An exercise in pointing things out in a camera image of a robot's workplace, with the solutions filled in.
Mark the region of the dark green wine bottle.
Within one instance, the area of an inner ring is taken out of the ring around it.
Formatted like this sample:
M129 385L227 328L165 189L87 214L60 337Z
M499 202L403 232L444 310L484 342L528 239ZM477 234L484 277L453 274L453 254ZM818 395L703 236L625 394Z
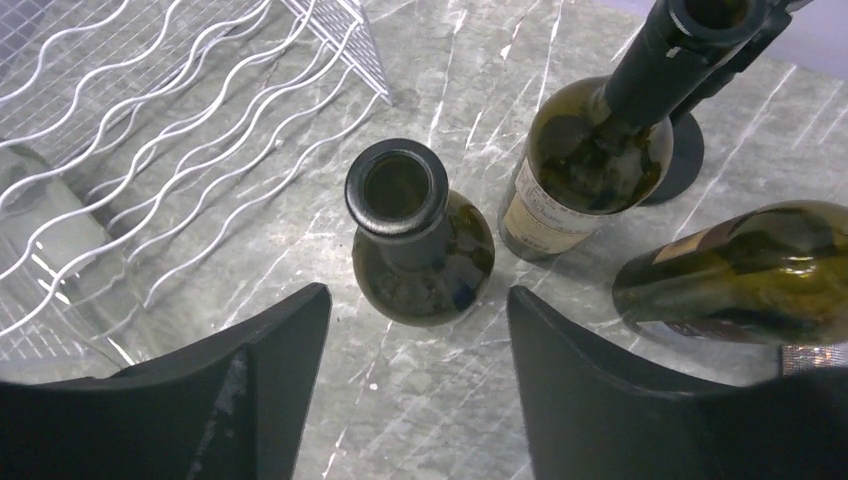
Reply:
M450 188L429 147L406 138L367 147L348 170L344 199L357 225L355 278L386 318L441 326L482 297L496 259L492 232L480 210Z

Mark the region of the wine bottle with cream label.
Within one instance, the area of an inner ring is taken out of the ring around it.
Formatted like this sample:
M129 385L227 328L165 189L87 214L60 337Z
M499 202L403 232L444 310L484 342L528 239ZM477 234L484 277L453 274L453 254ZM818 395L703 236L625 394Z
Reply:
M564 253L656 190L673 110L762 27L765 1L658 1L615 70L573 82L537 111L498 228L516 256Z

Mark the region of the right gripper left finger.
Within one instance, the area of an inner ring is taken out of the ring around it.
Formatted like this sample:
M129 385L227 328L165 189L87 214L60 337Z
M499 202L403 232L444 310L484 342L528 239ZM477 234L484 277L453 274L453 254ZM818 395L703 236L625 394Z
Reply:
M107 378L1 385L5 479L289 479L328 333L312 283Z

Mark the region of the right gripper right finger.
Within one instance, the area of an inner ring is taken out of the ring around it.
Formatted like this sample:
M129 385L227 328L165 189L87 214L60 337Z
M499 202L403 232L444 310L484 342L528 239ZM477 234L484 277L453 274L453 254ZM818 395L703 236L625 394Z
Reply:
M538 479L843 479L847 372L734 387L668 369L514 286L508 324Z

